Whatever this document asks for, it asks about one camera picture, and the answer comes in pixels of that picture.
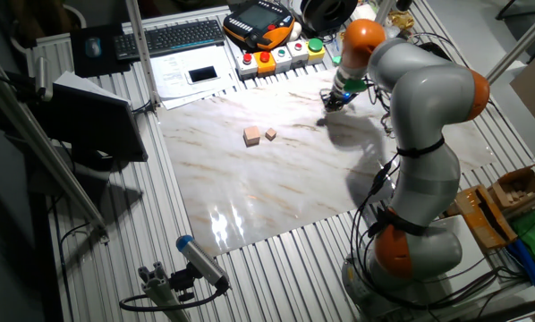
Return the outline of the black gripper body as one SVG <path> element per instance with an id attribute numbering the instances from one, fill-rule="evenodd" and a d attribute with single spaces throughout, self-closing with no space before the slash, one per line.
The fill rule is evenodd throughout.
<path id="1" fill-rule="evenodd" d="M 334 106 L 336 106 L 337 103 L 341 103 L 341 102 L 348 104 L 353 100 L 352 93 L 336 92 L 332 89 L 322 89 L 319 92 L 319 95 L 324 105 L 325 103 L 331 103 Z"/>

